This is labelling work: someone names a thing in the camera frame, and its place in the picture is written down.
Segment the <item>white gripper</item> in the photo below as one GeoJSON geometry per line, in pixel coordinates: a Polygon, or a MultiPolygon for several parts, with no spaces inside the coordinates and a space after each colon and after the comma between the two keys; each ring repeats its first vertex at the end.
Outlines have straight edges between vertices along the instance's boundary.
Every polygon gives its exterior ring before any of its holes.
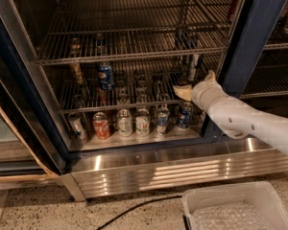
{"type": "Polygon", "coordinates": [[[216,81],[213,70],[209,70],[203,81],[194,86],[190,84],[184,86],[173,86],[175,94],[185,100],[191,101],[202,110],[207,110],[211,102],[222,96],[226,96],[222,86],[216,81]]]}

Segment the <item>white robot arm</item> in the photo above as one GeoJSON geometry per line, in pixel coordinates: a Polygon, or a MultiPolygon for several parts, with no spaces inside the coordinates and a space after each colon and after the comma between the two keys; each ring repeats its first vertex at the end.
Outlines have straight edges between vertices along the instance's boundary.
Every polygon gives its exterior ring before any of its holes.
{"type": "Polygon", "coordinates": [[[259,111],[241,100],[231,97],[208,71],[204,80],[195,86],[174,85],[175,94],[194,103],[232,139],[252,135],[288,155],[288,118],[259,111]]]}

